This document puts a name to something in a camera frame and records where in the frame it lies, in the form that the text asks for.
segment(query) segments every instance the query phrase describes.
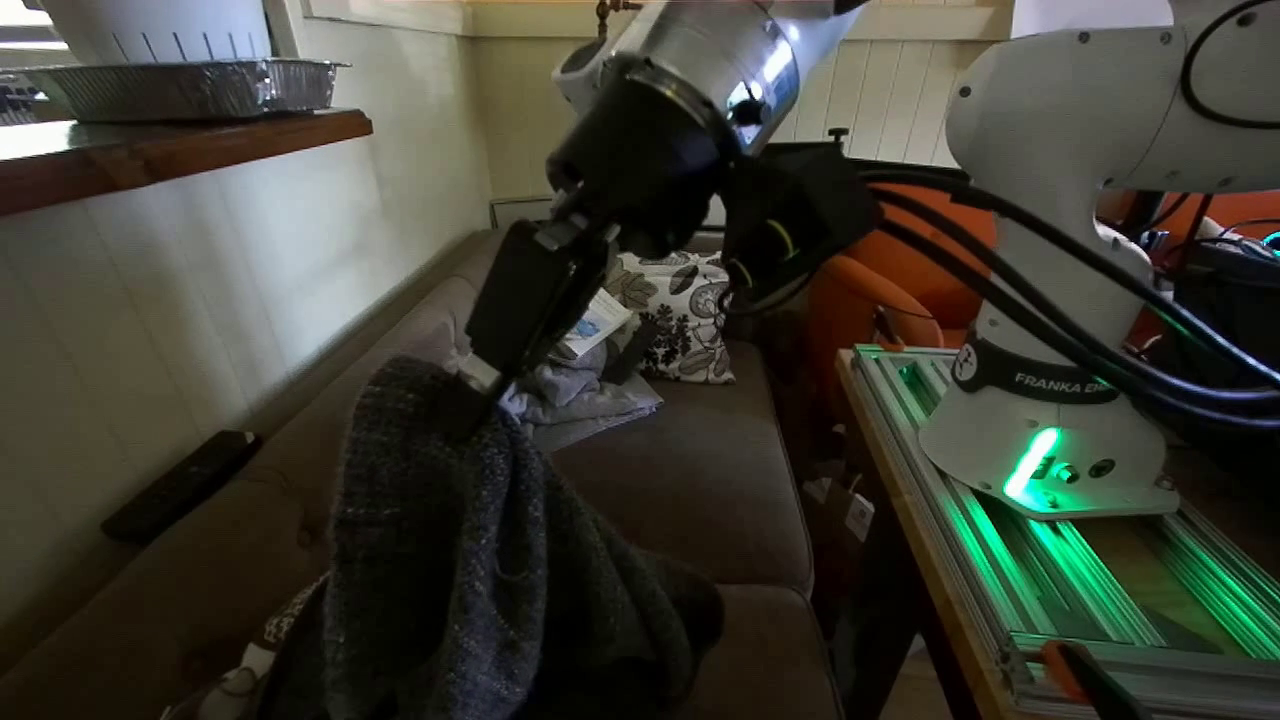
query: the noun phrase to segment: window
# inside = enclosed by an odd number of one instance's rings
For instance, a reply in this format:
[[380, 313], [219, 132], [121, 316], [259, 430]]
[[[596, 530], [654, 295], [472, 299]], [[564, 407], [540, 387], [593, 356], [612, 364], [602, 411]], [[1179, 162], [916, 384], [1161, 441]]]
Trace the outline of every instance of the window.
[[50, 47], [60, 44], [52, 20], [40, 10], [40, 0], [0, 0], [0, 47]]

